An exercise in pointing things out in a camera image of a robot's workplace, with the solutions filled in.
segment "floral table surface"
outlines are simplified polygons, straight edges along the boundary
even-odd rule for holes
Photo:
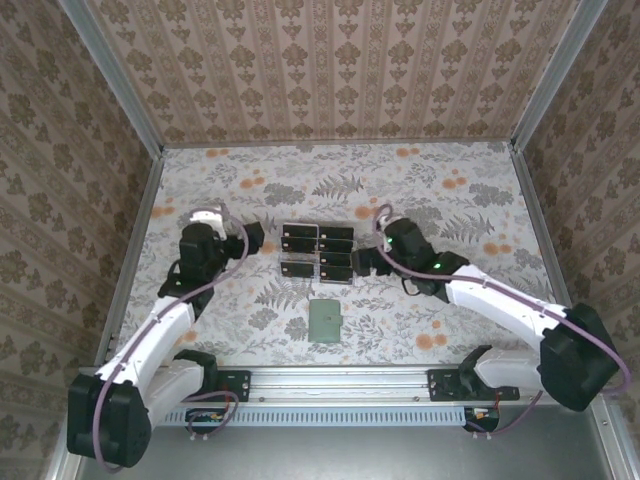
[[[260,221],[265,245],[215,296],[176,348],[215,353],[224,365],[454,363],[479,344],[525,348],[464,308],[406,296],[397,277],[355,286],[301,284],[279,276],[285,221],[353,224],[372,245],[371,215],[390,202],[436,250],[541,298],[547,273],[505,143],[327,145],[168,150],[161,187],[122,326],[123,345],[148,315],[178,255],[188,212],[223,200]],[[340,300],[339,344],[307,341],[309,299]]]

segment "cable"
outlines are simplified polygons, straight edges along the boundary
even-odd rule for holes
[[[220,425],[218,425],[213,432],[208,434],[209,437],[213,437],[215,435],[218,435],[227,426],[227,424],[231,420],[233,420],[233,417],[235,417],[236,411],[238,410],[238,406],[240,405],[240,399],[238,398],[238,395],[236,395],[234,392],[232,392],[230,390],[219,390],[217,392],[203,393],[202,395],[196,395],[196,396],[187,397],[187,398],[184,399],[185,402],[196,402],[198,400],[206,400],[208,398],[221,397],[223,395],[225,397],[233,398],[233,402],[234,402],[233,403],[233,410],[231,410],[231,413],[229,415],[225,416],[225,418],[222,420],[222,422],[220,422]],[[211,413],[211,412],[195,412],[189,418],[189,423],[187,424],[187,430],[191,434],[191,438],[192,439],[195,438],[195,435],[196,435],[196,432],[193,431],[193,421],[198,417],[206,415],[207,413]]]
[[[156,315],[155,319],[151,323],[149,323],[149,325],[147,325],[147,327],[144,330],[142,330],[142,332],[140,332],[140,334],[137,337],[135,337],[135,340],[131,344],[131,347],[129,347],[129,349],[124,353],[120,362],[118,362],[118,364],[113,369],[113,372],[111,372],[111,375],[109,375],[106,382],[104,382],[104,385],[102,386],[102,388],[100,389],[100,393],[98,394],[98,401],[96,402],[95,411],[93,413],[91,435],[93,439],[93,453],[96,457],[96,462],[98,462],[98,465],[100,465],[100,467],[107,473],[118,473],[123,468],[122,466],[110,467],[109,465],[107,465],[107,463],[104,460],[104,456],[102,455],[102,449],[100,448],[100,416],[102,415],[102,408],[104,406],[105,399],[107,398],[107,393],[109,391],[109,388],[111,388],[111,385],[113,384],[113,381],[116,379],[118,374],[122,371],[126,363],[129,361],[129,359],[135,352],[136,348],[138,348],[140,343],[142,343],[142,341],[147,336],[149,331],[151,331],[151,329],[156,324],[160,323],[160,320],[167,313],[169,313],[174,307],[180,305],[181,303],[190,300],[196,295],[200,295],[202,292],[205,292],[210,288],[215,287],[220,282],[223,282],[224,280],[233,276],[240,269],[240,267],[242,266],[244,261],[247,259],[247,256],[249,254],[249,235],[247,234],[247,230],[244,228],[244,225],[240,220],[238,220],[236,217],[229,214],[229,211],[227,210],[227,207],[224,204],[221,206],[220,209],[199,208],[197,210],[198,211],[204,210],[204,211],[215,213],[217,215],[221,214],[223,215],[223,217],[226,216],[226,218],[228,218],[229,221],[231,221],[231,223],[233,223],[233,225],[240,230],[240,234],[242,235],[242,240],[244,241],[244,249],[242,251],[242,256],[240,257],[240,260],[236,262],[233,268],[227,271],[226,273],[213,279],[213,281],[211,281],[210,283],[207,283],[206,285],[196,288],[195,290],[183,295],[177,300],[171,302],[167,307],[163,308],[160,311],[160,313]]]
[[[487,432],[484,428],[482,428],[480,425],[478,425],[477,423],[473,423],[467,420],[467,425],[472,426],[473,428],[475,428],[476,430],[478,430],[479,432],[482,433],[486,433],[487,437],[489,436],[494,436],[494,435],[500,435],[502,433],[507,433],[509,430],[511,430],[513,427],[515,427],[516,425],[518,425],[520,422],[522,422],[522,420],[524,420],[524,418],[529,415],[529,413],[531,413],[531,411],[533,410],[533,408],[536,406],[536,404],[538,403],[538,401],[540,400],[540,398],[542,397],[542,390],[540,390],[538,392],[538,394],[533,397],[533,400],[531,400],[531,403],[527,406],[527,408],[525,408],[522,413],[520,415],[518,415],[516,417],[516,419],[511,422],[509,425],[507,425],[506,427],[503,428],[499,428],[497,430],[494,430],[493,432]]]
[[[512,291],[504,288],[503,286],[493,283],[491,281],[485,281],[485,280],[482,280],[476,277],[470,277],[467,275],[432,275],[429,273],[416,272],[400,265],[393,258],[391,258],[387,254],[387,252],[384,251],[382,238],[377,228],[378,221],[382,216],[388,215],[390,217],[392,214],[393,214],[393,208],[391,207],[390,204],[385,203],[384,205],[380,206],[380,208],[378,208],[376,214],[374,215],[372,226],[373,226],[373,237],[375,238],[375,241],[376,241],[376,248],[378,249],[378,252],[380,252],[380,255],[382,255],[382,258],[384,258],[387,261],[387,263],[389,263],[389,265],[391,265],[393,268],[395,268],[396,270],[406,275],[416,277],[416,278],[423,278],[425,280],[463,281],[463,282],[476,283],[476,284],[482,285],[483,287],[491,288],[513,300],[516,300],[521,304],[531,308],[532,310],[539,312],[540,315],[546,315],[554,319],[558,323],[564,325],[565,327],[569,328],[573,332],[577,333],[578,335],[582,336],[583,338],[587,339],[588,341],[593,343],[595,346],[603,350],[607,355],[609,355],[613,359],[614,362],[616,362],[616,364],[620,368],[620,371],[622,372],[622,375],[623,375],[622,384],[614,388],[603,389],[602,393],[606,395],[617,395],[620,393],[624,393],[628,390],[629,386],[631,385],[631,371],[629,370],[629,367],[627,367],[627,365],[624,363],[624,360],[622,360],[620,355],[618,355],[611,347],[609,347],[609,345],[604,343],[602,340],[594,337],[586,330],[583,330],[577,325],[574,325],[569,320],[567,320],[564,317],[561,317],[557,313],[544,310],[544,307],[541,307],[537,303],[532,302],[531,300],[525,297],[522,297],[517,293],[513,293]]]

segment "patterned wall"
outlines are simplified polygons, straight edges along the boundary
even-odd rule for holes
[[[37,478],[51,454],[149,167],[58,4],[0,1],[0,478]]]
[[[169,144],[507,138],[577,0],[88,0]]]
[[[525,153],[573,300],[638,378],[640,1],[609,1]],[[640,381],[623,400],[640,447]]]

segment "green square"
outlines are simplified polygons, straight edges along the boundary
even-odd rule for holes
[[[309,341],[313,343],[339,343],[342,315],[338,300],[311,300],[309,302]]]

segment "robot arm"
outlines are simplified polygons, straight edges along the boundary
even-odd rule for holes
[[[616,362],[600,347],[575,333],[566,325],[544,315],[553,312],[601,341],[615,352],[613,342],[597,312],[584,304],[573,308],[547,303],[504,285],[453,252],[436,253],[418,226],[408,218],[385,216],[379,220],[387,256],[405,269],[423,274],[477,279],[423,279],[406,275],[387,262],[376,248],[358,250],[352,255],[356,273],[378,275],[392,272],[410,281],[417,292],[433,295],[478,312],[522,338],[529,351],[504,351],[481,346],[460,366],[461,384],[473,394],[476,388],[505,386],[545,390],[565,407],[584,410],[618,371]],[[513,294],[509,296],[488,283]],[[525,305],[537,305],[541,312]]]
[[[99,448],[104,461],[131,467],[169,411],[194,393],[215,390],[213,355],[183,350],[169,368],[158,373],[178,339],[213,297],[213,288],[207,286],[225,271],[229,259],[240,259],[245,248],[242,239],[224,231],[221,211],[196,212],[191,222],[182,231],[180,259],[171,265],[158,292],[160,298],[145,322],[94,376],[78,375],[69,387],[69,452],[95,458],[93,420],[99,412]],[[254,223],[244,230],[248,254],[257,253],[264,241],[262,227]],[[180,301],[199,288],[204,290]],[[97,404],[103,389],[106,397],[100,409]]]

